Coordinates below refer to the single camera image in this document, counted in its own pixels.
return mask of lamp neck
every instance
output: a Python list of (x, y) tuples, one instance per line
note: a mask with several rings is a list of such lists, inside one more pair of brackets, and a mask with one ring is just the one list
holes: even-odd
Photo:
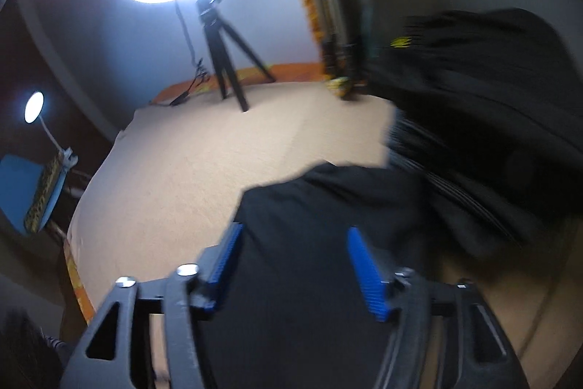
[(43, 117), (40, 114), (39, 114), (39, 119), (40, 119), (40, 124), (43, 125), (43, 129), (47, 133), (48, 138), (51, 140), (51, 142), (53, 144), (55, 144), (55, 147), (59, 150), (59, 152), (61, 152), (61, 153), (64, 152), (63, 148), (58, 144), (56, 139), (52, 136), (51, 131), (49, 131), (47, 125), (43, 121)]

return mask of yellow logo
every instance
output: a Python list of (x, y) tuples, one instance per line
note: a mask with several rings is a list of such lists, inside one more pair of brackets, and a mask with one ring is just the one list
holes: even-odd
[(393, 48), (407, 48), (411, 44), (411, 37), (397, 37), (391, 42)]

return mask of beige bed sheet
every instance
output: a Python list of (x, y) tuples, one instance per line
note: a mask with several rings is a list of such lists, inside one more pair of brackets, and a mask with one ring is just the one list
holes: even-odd
[[(374, 97), (339, 101), (318, 83), (246, 88), (251, 109), (201, 94), (176, 108), (136, 111), (80, 200), (68, 237), (89, 299), (98, 307), (121, 275), (168, 275), (220, 237), (241, 192), (315, 163), (382, 165), (393, 107)], [(515, 349), (554, 272), (554, 244), (481, 264), (444, 257), (442, 275), (472, 277)], [(532, 389), (558, 380), (583, 341), (583, 238), (572, 246), (539, 330), (523, 358)], [(154, 358), (163, 367), (161, 343)]]

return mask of black tripod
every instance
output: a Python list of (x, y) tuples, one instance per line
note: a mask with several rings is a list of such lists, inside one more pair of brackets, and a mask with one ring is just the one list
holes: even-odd
[(243, 38), (235, 32), (228, 23), (220, 18), (219, 12), (215, 7), (215, 3), (219, 2), (220, 0), (197, 0), (196, 6), (200, 15), (200, 21), (202, 22), (205, 31), (206, 43), (208, 44), (209, 52), (211, 53), (211, 60), (213, 62), (213, 67), (215, 68), (217, 81), (219, 82), (221, 96), (223, 99), (227, 97), (227, 88), (223, 76), (223, 73), (225, 73), (228, 81), (231, 83), (232, 90), (241, 105), (241, 109), (243, 112), (246, 112), (249, 110), (249, 104), (247, 104), (247, 100), (245, 99), (245, 95), (243, 94), (243, 90), (241, 89), (241, 85), (237, 78), (237, 73), (232, 66), (231, 58), (228, 55), (227, 47), (221, 37), (221, 29), (225, 30), (229, 37), (237, 43), (239, 48), (247, 54), (249, 59), (261, 70), (261, 72), (263, 72), (270, 82), (276, 80), (253, 50), (251, 50), (251, 48), (245, 43)]

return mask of blue chair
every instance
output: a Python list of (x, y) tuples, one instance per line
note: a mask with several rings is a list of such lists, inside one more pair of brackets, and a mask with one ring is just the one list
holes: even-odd
[[(0, 209), (14, 229), (22, 235), (28, 234), (24, 228), (24, 217), (33, 204), (34, 192), (42, 171), (42, 165), (22, 157), (8, 154), (0, 160)], [(67, 172), (68, 168), (63, 167), (59, 173), (55, 188), (47, 202), (40, 229), (47, 224), (51, 216), (65, 184)]]

